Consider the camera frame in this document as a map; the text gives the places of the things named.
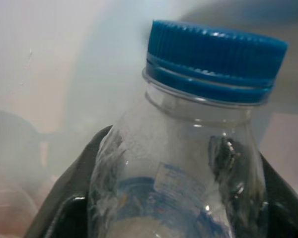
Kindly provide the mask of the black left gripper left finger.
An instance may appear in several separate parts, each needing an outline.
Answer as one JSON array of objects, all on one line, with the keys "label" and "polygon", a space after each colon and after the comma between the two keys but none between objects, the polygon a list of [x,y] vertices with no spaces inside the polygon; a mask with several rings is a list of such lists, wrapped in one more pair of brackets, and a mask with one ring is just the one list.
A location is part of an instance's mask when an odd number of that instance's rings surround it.
[{"label": "black left gripper left finger", "polygon": [[26,238],[86,238],[87,199],[95,156],[110,126],[95,134],[55,182],[28,228]]}]

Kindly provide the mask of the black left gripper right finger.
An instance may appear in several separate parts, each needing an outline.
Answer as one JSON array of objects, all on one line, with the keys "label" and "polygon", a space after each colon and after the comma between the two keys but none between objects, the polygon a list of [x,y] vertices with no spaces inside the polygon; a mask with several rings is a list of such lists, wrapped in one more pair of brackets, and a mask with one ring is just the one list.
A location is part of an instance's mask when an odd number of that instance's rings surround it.
[{"label": "black left gripper right finger", "polygon": [[259,185],[261,238],[298,238],[298,194],[261,156],[264,181]]}]

